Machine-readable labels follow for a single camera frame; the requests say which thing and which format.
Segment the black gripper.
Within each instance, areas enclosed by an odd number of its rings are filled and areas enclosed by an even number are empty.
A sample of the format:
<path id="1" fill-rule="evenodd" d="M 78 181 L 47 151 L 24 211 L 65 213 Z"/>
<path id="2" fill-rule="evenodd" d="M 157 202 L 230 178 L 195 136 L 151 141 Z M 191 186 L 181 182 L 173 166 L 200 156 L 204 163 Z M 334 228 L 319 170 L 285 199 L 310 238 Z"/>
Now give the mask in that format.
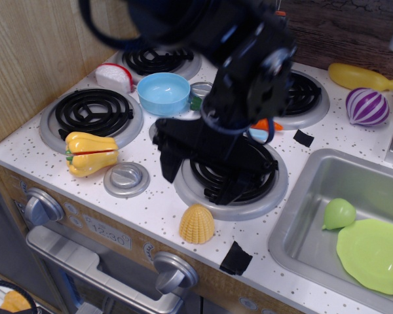
<path id="1" fill-rule="evenodd" d="M 202 118 L 160 118 L 154 144 L 160 151 L 163 177 L 173 183 L 184 160 L 192 160 L 227 177 L 214 197 L 216 205 L 252 201 L 260 196 L 265 175 L 274 168 L 268 151 L 242 134 L 227 135 L 209 127 Z"/>

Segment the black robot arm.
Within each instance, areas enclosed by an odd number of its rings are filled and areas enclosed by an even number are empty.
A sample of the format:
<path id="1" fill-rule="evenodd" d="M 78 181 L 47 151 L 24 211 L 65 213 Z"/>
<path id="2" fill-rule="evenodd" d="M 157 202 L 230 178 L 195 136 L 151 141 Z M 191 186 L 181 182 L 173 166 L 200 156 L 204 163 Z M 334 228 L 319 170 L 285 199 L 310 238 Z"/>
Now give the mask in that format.
<path id="1" fill-rule="evenodd" d="M 244 133 L 288 107 L 296 49 L 286 22 L 271 6 L 263 1 L 129 1 L 139 31 L 135 39 L 106 35 L 93 22 L 90 3 L 80 1 L 79 8 L 89 30 L 112 48 L 188 48 L 216 66 L 199 119 L 156 121 L 153 141 L 167 181 L 189 159 L 223 174 L 208 193 L 215 204 L 227 205 L 261 184 L 272 164 Z"/>

